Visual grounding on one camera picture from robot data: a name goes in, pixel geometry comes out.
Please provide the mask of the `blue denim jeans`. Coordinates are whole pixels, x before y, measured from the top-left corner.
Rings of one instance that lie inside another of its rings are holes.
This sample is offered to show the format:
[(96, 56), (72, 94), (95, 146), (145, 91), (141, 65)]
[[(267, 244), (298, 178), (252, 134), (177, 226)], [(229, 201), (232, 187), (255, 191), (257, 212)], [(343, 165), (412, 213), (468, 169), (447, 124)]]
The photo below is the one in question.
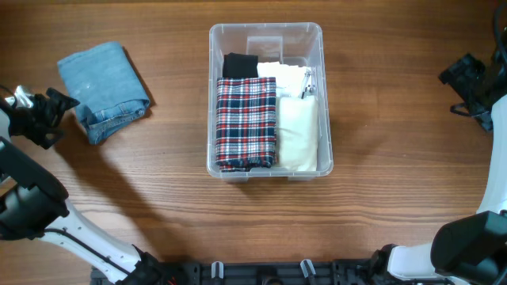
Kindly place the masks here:
[(57, 67), (70, 97), (79, 101), (75, 115), (92, 145), (143, 117), (150, 106), (124, 47), (116, 41), (69, 55)]

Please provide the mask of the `white printed t-shirt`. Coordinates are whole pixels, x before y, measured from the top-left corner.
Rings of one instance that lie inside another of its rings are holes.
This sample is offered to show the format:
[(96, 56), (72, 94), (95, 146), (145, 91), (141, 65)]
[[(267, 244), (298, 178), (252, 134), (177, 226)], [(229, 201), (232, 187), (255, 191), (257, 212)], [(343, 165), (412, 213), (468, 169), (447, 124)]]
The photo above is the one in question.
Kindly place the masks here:
[(259, 63), (257, 73), (260, 77), (276, 79), (278, 97), (305, 98), (316, 93), (313, 70), (310, 67), (291, 66), (279, 62)]

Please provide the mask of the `cream garment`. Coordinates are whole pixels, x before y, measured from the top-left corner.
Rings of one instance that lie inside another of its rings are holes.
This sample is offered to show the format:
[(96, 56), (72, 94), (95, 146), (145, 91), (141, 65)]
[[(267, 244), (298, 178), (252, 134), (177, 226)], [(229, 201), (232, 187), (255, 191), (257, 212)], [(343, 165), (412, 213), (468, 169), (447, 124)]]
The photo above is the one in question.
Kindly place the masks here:
[(277, 166), (289, 171), (317, 169), (318, 101), (279, 97), (276, 103)]

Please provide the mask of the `black garment with tape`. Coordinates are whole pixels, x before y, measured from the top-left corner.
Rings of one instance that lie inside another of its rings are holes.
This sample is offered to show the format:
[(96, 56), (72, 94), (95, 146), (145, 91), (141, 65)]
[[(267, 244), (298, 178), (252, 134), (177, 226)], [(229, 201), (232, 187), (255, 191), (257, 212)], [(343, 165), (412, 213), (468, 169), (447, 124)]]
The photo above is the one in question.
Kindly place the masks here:
[(257, 55), (243, 55), (229, 53), (224, 56), (223, 77), (224, 78), (257, 78)]

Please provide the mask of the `red plaid shirt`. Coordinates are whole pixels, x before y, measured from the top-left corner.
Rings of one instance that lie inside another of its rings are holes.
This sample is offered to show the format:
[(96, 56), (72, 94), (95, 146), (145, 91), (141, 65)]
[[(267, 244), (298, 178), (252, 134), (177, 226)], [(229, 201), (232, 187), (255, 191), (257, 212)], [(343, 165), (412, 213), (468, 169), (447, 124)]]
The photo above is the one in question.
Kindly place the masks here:
[(248, 172), (276, 163), (276, 79), (219, 78), (216, 83), (215, 163)]

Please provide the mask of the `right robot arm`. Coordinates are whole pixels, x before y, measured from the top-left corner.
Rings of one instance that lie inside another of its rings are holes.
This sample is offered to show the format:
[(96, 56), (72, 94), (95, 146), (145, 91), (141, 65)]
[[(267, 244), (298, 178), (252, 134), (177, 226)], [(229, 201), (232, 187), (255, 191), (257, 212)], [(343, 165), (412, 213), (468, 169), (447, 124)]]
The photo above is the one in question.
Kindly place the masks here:
[(376, 284), (504, 284), (506, 282), (506, 53), (489, 66), (465, 55), (439, 79), (462, 98), (451, 112), (493, 134), (486, 190), (474, 215), (442, 226), (432, 242), (387, 245), (366, 276)]

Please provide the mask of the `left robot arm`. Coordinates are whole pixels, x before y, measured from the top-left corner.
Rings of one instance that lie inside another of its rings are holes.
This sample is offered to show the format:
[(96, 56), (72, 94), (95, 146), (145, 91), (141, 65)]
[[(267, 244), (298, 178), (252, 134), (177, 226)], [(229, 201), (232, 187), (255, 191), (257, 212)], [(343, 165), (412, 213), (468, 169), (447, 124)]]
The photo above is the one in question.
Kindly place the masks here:
[(40, 240), (82, 258), (113, 284), (164, 284), (149, 253), (104, 232), (70, 202), (60, 181), (11, 139), (24, 136), (45, 150), (63, 136), (58, 126), (79, 102), (56, 89), (30, 93), (20, 85), (1, 100), (1, 179), (15, 185), (1, 196), (1, 238)]

